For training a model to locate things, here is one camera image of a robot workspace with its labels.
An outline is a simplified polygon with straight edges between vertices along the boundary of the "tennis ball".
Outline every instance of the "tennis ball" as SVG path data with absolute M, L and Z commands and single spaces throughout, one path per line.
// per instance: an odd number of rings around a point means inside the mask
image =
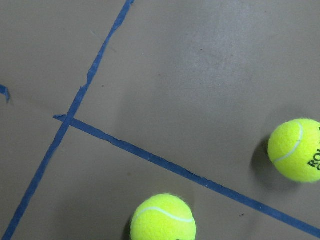
M 271 134 L 268 155 L 285 177 L 301 183 L 320 180 L 320 123 L 311 119 L 285 122 Z
M 188 205 L 168 193 L 143 202 L 131 221 L 131 240 L 195 240 L 196 222 Z

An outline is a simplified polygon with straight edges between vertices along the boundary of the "yellow tennis ball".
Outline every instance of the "yellow tennis ball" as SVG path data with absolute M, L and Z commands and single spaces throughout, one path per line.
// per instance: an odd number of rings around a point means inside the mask
M 188 205 L 168 193 L 143 202 L 131 221 L 132 240 L 195 240 L 196 222 Z
M 293 181 L 320 180 L 320 123 L 295 119 L 281 124 L 270 136 L 268 155 L 276 169 Z

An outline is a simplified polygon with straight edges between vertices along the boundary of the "white seam on tennis ball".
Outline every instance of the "white seam on tennis ball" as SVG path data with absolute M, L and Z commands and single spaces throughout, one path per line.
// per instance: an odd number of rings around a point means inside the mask
M 191 223 L 191 222 L 194 221 L 194 218 L 190 218 L 190 219 L 181 218 L 181 217 L 178 217 L 178 216 L 170 214 L 169 212 L 161 209 L 160 207 L 151 206 L 151 207 L 147 207 L 147 208 L 143 209 L 142 211 L 140 211 L 137 214 L 137 216 L 135 216 L 135 218 L 132 220 L 132 222 L 134 222 L 141 214 L 143 214 L 146 211 L 150 211 L 150 210 L 158 211 L 158 212 L 160 212 L 160 213 L 162 213 L 164 215 L 167 215 L 169 218 L 172 218 L 172 219 L 177 220 L 177 221 L 181 221 L 181 222 L 185 222 L 185 223 Z
M 299 139 L 296 141 L 293 149 L 292 149 L 290 152 L 288 152 L 286 155 L 284 155 L 284 156 L 282 156 L 282 157 L 274 160 L 274 161 L 273 161 L 273 164 L 275 164 L 275 163 L 277 163 L 277 162 L 279 162 L 279 161 L 282 161 L 282 160 L 290 157 L 290 156 L 296 151 L 297 147 L 298 147 L 299 144 L 301 143 L 301 140 L 302 140 L 303 135 L 304 135 L 304 127 L 302 126 L 302 124 L 301 124 L 300 122 L 297 121 L 296 123 L 299 124 L 299 127 L 300 127 L 300 136 L 299 136 Z

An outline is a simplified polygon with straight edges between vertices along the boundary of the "concrete floor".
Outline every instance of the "concrete floor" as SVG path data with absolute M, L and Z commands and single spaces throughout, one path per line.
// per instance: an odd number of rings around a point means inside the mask
M 0 1 L 1 236 L 124 3 Z M 319 39 L 320 1 L 135 0 L 75 118 L 319 229 L 320 183 L 264 149 L 279 124 L 320 120 Z M 12 239 L 128 240 L 164 192 L 197 240 L 317 239 L 72 126 Z

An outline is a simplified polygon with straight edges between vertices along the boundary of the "blue painter's tape line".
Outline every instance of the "blue painter's tape line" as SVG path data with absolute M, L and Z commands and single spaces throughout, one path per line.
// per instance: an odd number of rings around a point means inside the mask
M 2 240 L 10 240 L 12 238 L 13 234 L 15 233 L 16 228 L 19 225 L 19 222 L 28 207 L 31 198 L 35 194 L 36 189 L 38 188 L 38 185 L 44 176 L 44 173 L 46 171 L 46 168 L 49 164 L 50 159 L 52 158 L 53 154 L 55 153 L 55 151 L 57 150 L 57 148 L 61 144 L 61 141 L 63 140 L 72 120 L 74 119 L 74 117 L 75 117 L 75 115 L 76 115 L 88 89 L 89 89 L 89 86 L 90 86 L 93 78 L 95 77 L 95 75 L 98 71 L 100 62 L 103 58 L 104 52 L 107 48 L 107 45 L 110 41 L 110 38 L 115 33 L 115 31 L 121 26 L 121 24 L 124 22 L 125 17 L 126 17 L 128 11 L 130 9 L 130 6 L 133 2 L 134 2 L 133 0 L 127 0 L 125 2 L 121 12 L 119 13 L 117 19 L 115 20 L 107 38 L 105 39 L 100 51 L 98 52 L 91 68 L 89 69 L 89 71 L 87 73 L 86 84 L 84 86 L 82 86 L 80 88 L 80 90 L 77 92 L 67 115 L 65 115 L 65 118 L 63 120 L 61 127 L 59 128 L 58 132 L 56 133 L 55 138 L 54 138 L 52 144 L 50 145 L 48 151 L 46 152 L 46 154 L 45 154 L 39 168 L 37 169 L 28 189 L 26 190 L 26 192 L 20 202 L 20 205 L 18 206 L 17 210 L 15 211 L 14 216 L 13 216 L 9 226 L 6 229 L 6 231 L 2 237 Z
M 10 100 L 10 94 L 8 88 L 0 84 L 0 94 L 5 95 L 6 102 Z
M 66 116 L 65 115 L 55 115 L 54 116 L 55 119 L 59 120 L 59 121 L 65 121 Z M 269 207 L 261 202 L 258 202 L 256 200 L 253 200 L 252 198 L 249 198 L 247 196 L 244 196 L 234 190 L 231 190 L 229 188 L 226 188 L 222 185 L 219 185 L 211 180 L 208 180 L 204 177 L 198 176 L 190 171 L 188 171 L 187 169 L 174 164 L 172 162 L 169 162 L 167 160 L 165 160 L 162 157 L 153 155 L 150 152 L 147 152 L 137 146 L 134 146 L 128 142 L 125 141 L 121 141 L 118 140 L 116 138 L 114 138 L 113 136 L 110 136 L 104 132 L 102 132 L 101 130 L 90 126 L 84 122 L 81 122 L 79 120 L 73 119 L 71 122 L 71 126 L 87 133 L 90 134 L 94 137 L 97 137 L 99 139 L 108 141 L 109 143 L 113 144 L 114 146 L 123 149 L 131 154 L 134 154 L 142 159 L 145 159 L 151 163 L 154 163 L 164 169 L 167 169 L 173 173 L 176 173 L 186 179 L 189 179 L 199 185 L 202 185 L 212 191 L 215 191 L 223 196 L 226 196 L 230 199 L 233 199 L 239 203 L 242 203 L 252 209 L 255 209 L 263 214 L 266 214 L 270 217 L 273 217 L 283 223 L 286 223 L 296 229 L 299 229 L 305 233 L 308 233 L 310 235 L 313 235 L 315 237 L 320 238 L 320 229 L 316 228 L 310 224 L 307 224 L 303 221 L 300 221 L 292 216 L 289 216 L 281 211 L 278 211 L 272 207 Z

